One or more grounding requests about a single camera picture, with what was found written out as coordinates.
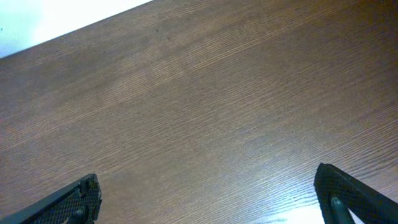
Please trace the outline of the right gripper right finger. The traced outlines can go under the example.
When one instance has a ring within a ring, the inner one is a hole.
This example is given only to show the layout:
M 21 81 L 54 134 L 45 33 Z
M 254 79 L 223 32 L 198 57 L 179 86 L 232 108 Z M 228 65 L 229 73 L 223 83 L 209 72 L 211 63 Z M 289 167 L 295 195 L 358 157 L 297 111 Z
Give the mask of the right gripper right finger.
M 325 223 L 397 224 L 397 203 L 332 164 L 319 164 L 314 187 Z

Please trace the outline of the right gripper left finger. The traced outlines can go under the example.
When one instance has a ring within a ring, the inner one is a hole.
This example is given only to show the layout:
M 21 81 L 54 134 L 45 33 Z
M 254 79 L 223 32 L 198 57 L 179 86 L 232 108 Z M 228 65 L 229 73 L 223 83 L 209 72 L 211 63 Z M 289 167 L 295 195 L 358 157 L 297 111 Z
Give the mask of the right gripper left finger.
M 94 224 L 102 203 L 96 174 L 88 174 L 32 205 L 9 215 L 1 223 Z

